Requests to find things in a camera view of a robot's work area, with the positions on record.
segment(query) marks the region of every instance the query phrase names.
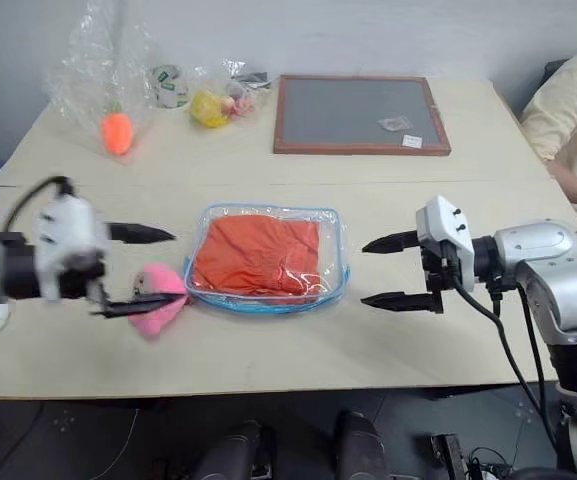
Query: orange towel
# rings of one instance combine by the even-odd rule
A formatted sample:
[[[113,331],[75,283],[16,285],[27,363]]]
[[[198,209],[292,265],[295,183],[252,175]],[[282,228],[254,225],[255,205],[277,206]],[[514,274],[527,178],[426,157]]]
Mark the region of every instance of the orange towel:
[[[226,216],[210,224],[195,260],[193,284],[251,296],[317,294],[318,264],[318,223]]]

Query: wooden table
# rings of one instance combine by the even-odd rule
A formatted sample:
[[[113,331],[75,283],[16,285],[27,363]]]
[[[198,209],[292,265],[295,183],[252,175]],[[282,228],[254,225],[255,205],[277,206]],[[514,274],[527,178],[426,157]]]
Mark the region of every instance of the wooden table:
[[[141,338],[126,319],[90,316],[93,307],[83,300],[16,302],[0,331],[0,397],[515,383],[494,326],[456,293],[444,295],[445,315],[397,314],[359,302],[385,291],[424,291],[418,250],[390,256],[360,250],[374,238],[415,228],[415,211],[438,193],[462,208],[473,235],[544,217],[577,229],[576,213],[489,83],[432,80],[431,87],[453,146],[449,157],[272,155],[269,104],[257,123],[215,131],[191,129],[184,112],[160,112],[135,153],[140,158],[125,167],[49,134],[55,117],[44,112],[0,173],[0,185],[16,185],[0,187],[0,227],[28,185],[59,172],[75,178],[104,219],[178,236],[156,245],[113,245],[105,280],[113,298],[130,295],[145,263],[181,270],[200,212],[216,202],[336,208],[348,227],[351,279],[340,302],[300,315],[246,317],[193,305],[156,341]],[[59,150],[65,155],[53,156]],[[48,198],[38,198],[19,219],[18,229],[30,238],[33,215]],[[483,287],[476,296],[489,304]],[[505,297],[509,342],[527,380],[535,380],[518,299]],[[540,348],[547,358],[541,342]],[[555,378],[549,364],[545,370]]]

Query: orange fruit toy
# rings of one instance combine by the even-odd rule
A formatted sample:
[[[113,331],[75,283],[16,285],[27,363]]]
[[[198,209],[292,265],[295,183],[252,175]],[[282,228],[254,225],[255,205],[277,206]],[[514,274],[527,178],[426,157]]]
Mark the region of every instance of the orange fruit toy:
[[[125,113],[106,115],[101,123],[101,136],[110,153],[123,155],[132,145],[132,121]]]

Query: small white label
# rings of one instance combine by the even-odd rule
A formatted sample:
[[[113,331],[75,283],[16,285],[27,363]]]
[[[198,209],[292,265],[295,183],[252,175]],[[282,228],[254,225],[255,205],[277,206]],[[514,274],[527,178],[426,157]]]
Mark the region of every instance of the small white label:
[[[401,142],[401,144],[404,147],[421,148],[421,142],[422,142],[421,137],[413,137],[412,135],[404,135],[404,139]]]

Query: plastic wrap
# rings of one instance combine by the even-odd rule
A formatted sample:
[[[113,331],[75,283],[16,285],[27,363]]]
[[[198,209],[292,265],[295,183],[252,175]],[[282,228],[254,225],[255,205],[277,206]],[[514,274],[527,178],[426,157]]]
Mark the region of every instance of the plastic wrap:
[[[46,76],[53,105],[115,155],[130,148],[156,102],[153,42],[128,13],[124,0],[89,0],[67,58]]]
[[[254,114],[270,86],[266,72],[255,71],[236,60],[224,60],[213,67],[195,67],[190,77],[190,114],[209,128]]]
[[[327,208],[218,204],[199,220],[185,269],[188,292],[244,313],[310,310],[341,297],[344,228]]]

